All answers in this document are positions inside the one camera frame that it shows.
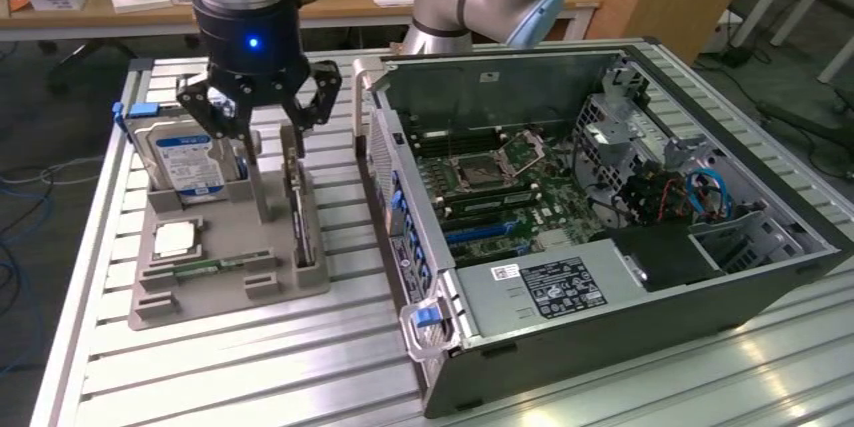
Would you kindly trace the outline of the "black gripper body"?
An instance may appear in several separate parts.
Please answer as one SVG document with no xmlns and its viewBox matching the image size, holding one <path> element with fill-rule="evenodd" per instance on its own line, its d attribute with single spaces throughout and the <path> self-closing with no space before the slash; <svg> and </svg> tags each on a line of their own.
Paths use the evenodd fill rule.
<svg viewBox="0 0 854 427">
<path fill-rule="evenodd" d="M 290 103 L 310 75 L 299 29 L 301 0 L 235 10 L 194 1 L 213 87 L 243 107 Z"/>
</svg>

